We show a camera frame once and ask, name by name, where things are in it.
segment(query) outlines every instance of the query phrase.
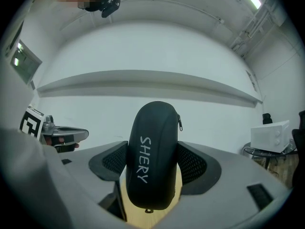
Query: pipe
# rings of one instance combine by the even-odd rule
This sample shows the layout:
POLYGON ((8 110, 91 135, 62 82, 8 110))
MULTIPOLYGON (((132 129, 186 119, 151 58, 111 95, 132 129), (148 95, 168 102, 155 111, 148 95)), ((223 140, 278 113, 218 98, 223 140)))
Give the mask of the pipe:
POLYGON ((177 1, 172 1, 172 0, 152 0, 152 1, 164 1, 164 2, 169 2, 169 3, 179 4, 179 5, 182 5, 182 6, 184 6, 184 7, 192 8, 192 9, 195 9, 195 10, 201 12, 201 13, 204 13, 204 14, 206 14, 206 15, 209 15, 210 17, 212 17, 212 18, 214 18, 214 19, 216 19, 216 20, 218 20, 218 21, 221 20, 221 18, 215 17, 215 16, 209 14, 208 12, 206 12, 206 11, 204 11, 204 10, 201 10, 201 9, 199 9, 199 8, 196 8, 196 7, 192 6, 192 5, 188 5, 188 4, 185 4, 185 3, 182 3, 182 2, 177 2, 177 1))
POLYGON ((263 39, 265 39, 267 37, 267 35, 270 34, 270 32, 273 30, 273 28, 275 27, 275 24, 272 25, 272 27, 270 28, 270 30, 264 35, 264 37, 262 37, 251 49, 250 51, 248 51, 246 54, 245 54, 245 58, 248 56, 248 55, 251 55, 251 53, 255 50, 255 48, 261 43, 261 41, 263 39))
POLYGON ((111 17, 111 15, 109 15, 109 22, 110 22, 110 24, 112 24, 112 17, 111 17))
POLYGON ((238 36, 235 38, 235 40, 231 43, 230 45, 230 48, 232 48, 237 39, 242 35, 242 33, 248 28, 248 26, 251 24, 251 22, 256 18, 257 14, 259 13, 259 11, 262 9, 263 6, 266 5, 266 3, 268 2, 269 0, 264 0, 264 2, 262 3, 262 5, 259 7, 259 9, 255 12, 255 14, 253 15, 253 17, 249 20, 249 22, 247 23, 247 25, 239 32, 238 36))
POLYGON ((260 20, 257 22, 256 26, 249 32, 248 37, 253 38, 253 35, 257 32, 257 30, 262 26, 262 24, 267 20, 269 16, 269 11, 266 10, 260 20))
POLYGON ((90 13, 90 18, 91 18, 91 22, 92 22, 93 26, 96 28, 96 25, 94 23, 93 13, 90 13))
POLYGON ((85 16, 86 14, 88 14, 89 12, 85 11, 84 13, 76 16, 75 18, 72 18, 71 20, 67 21, 66 23, 64 23, 60 28, 59 31, 62 31, 63 29, 65 29, 66 27, 68 27, 70 24, 72 24, 74 21, 78 20, 79 18, 81 18, 82 16, 85 16))

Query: white microwave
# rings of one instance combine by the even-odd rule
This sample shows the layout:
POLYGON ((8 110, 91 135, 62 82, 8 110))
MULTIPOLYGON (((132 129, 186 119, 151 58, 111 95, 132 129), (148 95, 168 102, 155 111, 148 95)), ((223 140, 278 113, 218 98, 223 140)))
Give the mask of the white microwave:
POLYGON ((251 128, 251 147, 281 153, 289 145, 289 120, 251 128))

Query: metal table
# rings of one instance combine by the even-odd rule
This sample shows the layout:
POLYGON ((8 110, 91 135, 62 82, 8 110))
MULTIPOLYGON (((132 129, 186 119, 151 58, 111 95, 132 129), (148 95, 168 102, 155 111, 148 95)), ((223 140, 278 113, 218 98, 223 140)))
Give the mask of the metal table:
POLYGON ((294 152, 295 149, 296 149, 296 146, 295 146, 295 142, 294 142, 293 139, 290 139, 289 145, 281 153, 276 153, 276 152, 271 152, 271 151, 266 151, 266 150, 253 148, 253 147, 251 147, 251 143, 247 143, 243 147, 243 150, 245 152, 247 152, 248 154, 251 154, 253 156, 266 158, 265 169, 268 168, 268 165, 269 165, 269 162, 270 162, 271 158, 277 158, 277 157, 281 157, 281 156, 286 156, 288 154, 292 154, 292 152, 294 152))

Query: mesh panel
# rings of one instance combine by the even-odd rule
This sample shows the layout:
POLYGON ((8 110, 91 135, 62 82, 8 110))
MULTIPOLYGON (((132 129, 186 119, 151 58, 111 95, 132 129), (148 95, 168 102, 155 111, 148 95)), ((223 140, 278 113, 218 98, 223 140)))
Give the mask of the mesh panel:
POLYGON ((206 170, 206 162, 201 157, 180 145, 178 145, 178 165, 183 184, 196 180, 206 170))
POLYGON ((102 160, 103 166, 120 175, 126 165, 126 150, 126 146, 122 146, 118 150, 107 155, 102 160))

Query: black chair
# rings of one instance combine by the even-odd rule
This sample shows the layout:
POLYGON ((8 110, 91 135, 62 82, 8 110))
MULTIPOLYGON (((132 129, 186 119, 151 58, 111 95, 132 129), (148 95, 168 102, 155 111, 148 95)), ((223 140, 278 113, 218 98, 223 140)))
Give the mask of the black chair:
POLYGON ((271 119, 271 115, 269 113, 263 114, 263 125, 265 124, 271 124, 272 119, 271 119))
POLYGON ((304 172, 304 157, 305 157, 305 110, 299 113, 300 115, 300 127, 299 129, 292 130, 292 136, 295 141, 297 153, 299 155, 299 164, 297 165, 293 178, 292 186, 295 186, 301 179, 304 172))

